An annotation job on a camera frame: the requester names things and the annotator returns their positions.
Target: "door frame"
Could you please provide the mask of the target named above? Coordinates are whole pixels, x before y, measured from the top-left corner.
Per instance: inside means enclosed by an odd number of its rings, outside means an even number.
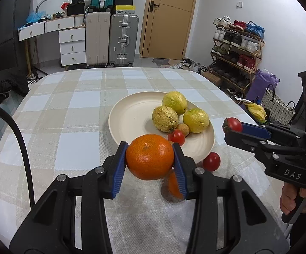
[[[148,11],[149,11],[149,8],[150,8],[150,2],[151,2],[151,0],[146,0],[145,10],[144,10],[144,14],[143,14],[142,30],[141,30],[141,37],[140,37],[140,47],[139,47],[140,58],[142,58],[142,50],[143,50],[143,43],[144,43],[144,40],[145,40],[146,25],[147,25]],[[184,44],[184,47],[183,47],[182,57],[184,57],[185,53],[186,53],[188,38],[190,36],[191,26],[192,26],[192,22],[193,22],[195,3],[196,3],[196,0],[193,0],[193,6],[192,6],[192,11],[191,11],[191,19],[190,19],[190,23],[188,25],[188,30],[187,30],[185,44]]]

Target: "black door handle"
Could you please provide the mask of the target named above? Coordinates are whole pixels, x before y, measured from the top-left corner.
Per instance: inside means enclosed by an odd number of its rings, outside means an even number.
[[[154,1],[151,1],[150,12],[153,12],[153,7],[159,7],[159,5],[154,4]]]

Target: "yellow plastic bag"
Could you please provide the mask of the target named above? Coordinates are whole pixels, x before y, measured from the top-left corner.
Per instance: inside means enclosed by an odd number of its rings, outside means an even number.
[[[266,122],[267,114],[262,106],[255,103],[246,104],[246,106],[249,112],[255,117],[257,121],[260,123]]]

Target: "red shoe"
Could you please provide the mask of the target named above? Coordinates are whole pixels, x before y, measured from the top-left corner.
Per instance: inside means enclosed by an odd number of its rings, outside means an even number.
[[[245,64],[246,64],[246,56],[244,54],[240,54],[237,65],[243,68]]]
[[[255,67],[255,59],[245,55],[246,63],[243,67],[247,71],[252,71]]]
[[[234,26],[236,29],[239,29],[239,30],[245,30],[246,28],[246,23],[243,22],[243,21],[234,21]]]

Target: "human hand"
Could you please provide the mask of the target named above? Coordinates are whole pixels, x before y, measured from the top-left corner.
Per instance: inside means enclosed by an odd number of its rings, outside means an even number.
[[[296,198],[298,192],[297,188],[289,183],[284,184],[282,187],[282,196],[280,198],[280,208],[283,213],[288,215],[292,210],[295,208],[295,201],[294,199]],[[300,196],[302,198],[306,198],[306,189],[300,188]],[[302,213],[306,213],[306,206],[302,210]]]

